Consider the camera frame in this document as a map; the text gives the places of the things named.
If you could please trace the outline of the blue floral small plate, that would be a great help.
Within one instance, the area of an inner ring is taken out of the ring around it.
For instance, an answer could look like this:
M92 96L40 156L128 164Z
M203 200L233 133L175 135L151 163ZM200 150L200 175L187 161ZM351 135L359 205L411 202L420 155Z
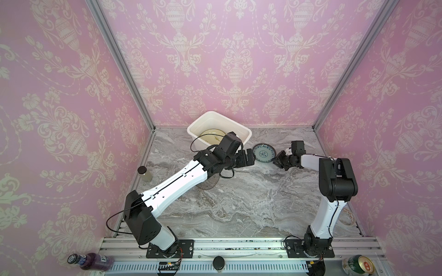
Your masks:
M276 157L276 150L269 144L260 143L253 147L255 160L261 163L271 163Z

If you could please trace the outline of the cream plate with plant drawing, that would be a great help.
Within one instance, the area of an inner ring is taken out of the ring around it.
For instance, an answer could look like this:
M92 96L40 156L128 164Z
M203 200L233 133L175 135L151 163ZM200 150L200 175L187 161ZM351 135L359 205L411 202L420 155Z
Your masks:
M208 129L200 135L200 138L209 145L214 145L219 144L225 135L226 133L219 129Z

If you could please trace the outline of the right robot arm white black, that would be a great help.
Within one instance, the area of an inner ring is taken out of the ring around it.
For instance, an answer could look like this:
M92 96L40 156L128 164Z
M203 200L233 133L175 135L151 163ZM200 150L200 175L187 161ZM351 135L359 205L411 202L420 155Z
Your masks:
M307 154L304 142L296 140L291 142L290 148L272 158L272 163L285 171L298 167L319 173L318 186L322 195L319 210L307 227L301 245L286 245L286 248L293 251L302 248L307 257L334 257L334 227L343 208L358 193L351 161L348 158Z

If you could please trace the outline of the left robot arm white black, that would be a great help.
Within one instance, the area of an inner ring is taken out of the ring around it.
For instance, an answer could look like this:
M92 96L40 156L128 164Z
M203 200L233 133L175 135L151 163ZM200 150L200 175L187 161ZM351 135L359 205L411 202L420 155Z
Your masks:
M153 244L161 251L173 253L178 238L157 218L175 200L194 186L222 171L254 165L251 148L244 149L241 139L234 133L226 134L218 145L197 151L193 159L179 172L150 190L133 190L125 198L123 219L139 246Z

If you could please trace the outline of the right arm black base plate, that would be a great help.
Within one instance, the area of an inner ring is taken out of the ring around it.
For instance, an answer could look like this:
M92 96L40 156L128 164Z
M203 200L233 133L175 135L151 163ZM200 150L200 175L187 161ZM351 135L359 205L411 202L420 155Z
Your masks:
M300 240L288 239L284 242L289 258L334 258L333 239Z

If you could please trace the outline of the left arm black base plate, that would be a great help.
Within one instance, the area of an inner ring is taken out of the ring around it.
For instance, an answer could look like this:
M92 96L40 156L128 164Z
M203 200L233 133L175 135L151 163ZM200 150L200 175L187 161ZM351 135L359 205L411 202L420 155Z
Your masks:
M147 247L147 259L168 259L168 258L192 258L194 240L184 239L175 241L167 250L161 250L154 244Z

